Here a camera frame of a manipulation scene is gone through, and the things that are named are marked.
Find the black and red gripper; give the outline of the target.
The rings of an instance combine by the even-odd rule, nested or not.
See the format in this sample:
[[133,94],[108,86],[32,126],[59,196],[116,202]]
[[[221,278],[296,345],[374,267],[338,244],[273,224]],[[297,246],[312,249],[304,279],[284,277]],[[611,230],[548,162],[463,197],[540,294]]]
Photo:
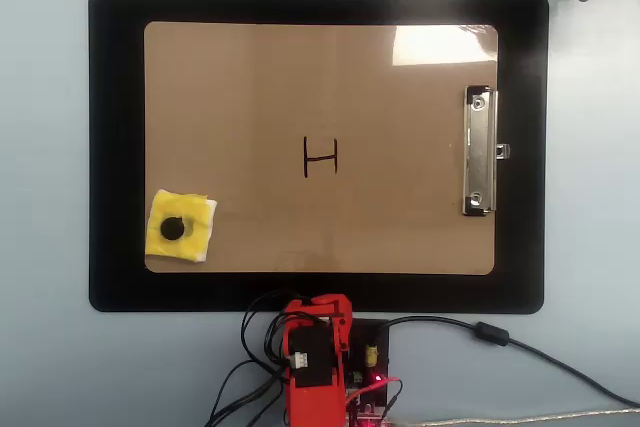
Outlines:
[[351,301],[345,295],[295,299],[287,304],[284,312],[287,314],[287,356],[293,358],[290,386],[294,389],[332,386],[335,347],[337,352],[347,352],[350,348]]

